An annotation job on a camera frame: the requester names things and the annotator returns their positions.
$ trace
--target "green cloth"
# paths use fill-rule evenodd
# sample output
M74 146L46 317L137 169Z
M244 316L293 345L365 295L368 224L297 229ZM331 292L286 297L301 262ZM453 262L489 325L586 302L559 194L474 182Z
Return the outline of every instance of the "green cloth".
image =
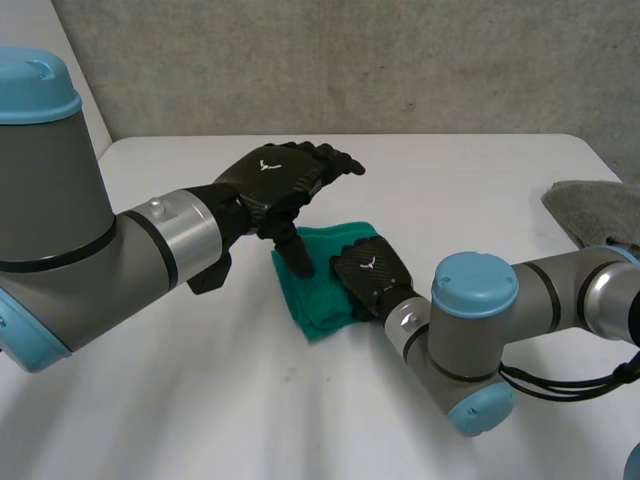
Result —
M271 255L291 316L307 339L315 342L356 322L351 315L348 294L331 270L329 259L340 255L345 245L353 245L356 240L373 237L377 233L366 222L328 228L300 227L298 233L316 268L313 278L303 280L296 277L275 250Z

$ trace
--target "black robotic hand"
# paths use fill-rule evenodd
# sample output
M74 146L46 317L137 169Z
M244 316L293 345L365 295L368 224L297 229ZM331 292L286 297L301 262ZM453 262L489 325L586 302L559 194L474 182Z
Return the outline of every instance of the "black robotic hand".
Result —
M407 267L380 236L344 247L331 266L350 293L354 316L361 321L385 319L401 302L419 296Z
M293 224L300 208L340 175L364 172L351 156L327 144L269 144L237 161L214 185L227 185L237 192L248 214L246 233L273 240L289 269L306 278L315 272Z
M364 167L350 155L327 144L268 144L238 160L212 185L187 189L209 207L222 234L224 268L211 270L228 271L229 247L241 235L256 233L261 239L274 241L293 273L312 277L313 263L293 221L322 187L340 175L364 172ZM222 275L204 272L190 285L217 286L221 281ZM199 286L194 291L204 292L207 288Z

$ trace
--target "gray cloth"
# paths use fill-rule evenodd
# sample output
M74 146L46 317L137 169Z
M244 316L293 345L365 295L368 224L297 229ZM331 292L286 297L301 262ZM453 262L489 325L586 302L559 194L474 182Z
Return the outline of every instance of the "gray cloth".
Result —
M640 186L557 182L542 203L580 246L614 245L640 256Z

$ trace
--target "black cable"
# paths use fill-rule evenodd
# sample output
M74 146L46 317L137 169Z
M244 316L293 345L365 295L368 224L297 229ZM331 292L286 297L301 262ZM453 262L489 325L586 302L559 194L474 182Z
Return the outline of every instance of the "black cable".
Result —
M531 375L516 367L500 364L500 376L516 390L535 398L553 402L581 402L601 397L622 385L633 383L640 378L640 352L628 363L619 365L611 375L593 380L557 381ZM516 380L529 383L540 390L538 392L520 385Z
M613 375L607 375L605 377L594 378L593 380L578 380L578 381L558 381L558 380L548 380L546 378L536 377L535 375L531 375L530 373L525 372L524 370L520 370L517 367L509 367L507 365L501 364L500 370L503 371L506 375L509 375L514 378L518 378L527 383L540 383L541 385L548 385L551 387L560 387L560 388L590 388L590 387L598 387L601 385L605 385L610 383L613 380Z
M612 384L612 385L597 387L586 392L583 391L583 392L575 393L572 395L565 395L565 396L548 395L546 393L536 392L534 390L530 390L526 387L523 387L522 385L516 383L513 379L505 375L502 371L500 371L500 376L504 379L505 382L507 382L513 388L515 388L516 390L522 393L525 393L535 398L539 398L541 400L548 400L552 402L563 402L563 403L582 402L584 400L592 400L594 398L601 397L602 395L606 395L607 393L612 392L616 388L619 388L622 386L622 384Z

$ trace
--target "gray wall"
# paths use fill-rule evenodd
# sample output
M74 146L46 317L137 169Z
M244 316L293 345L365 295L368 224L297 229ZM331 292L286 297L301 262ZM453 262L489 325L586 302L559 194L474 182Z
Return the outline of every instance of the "gray wall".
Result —
M564 132L640 181L636 0L53 0L114 139Z

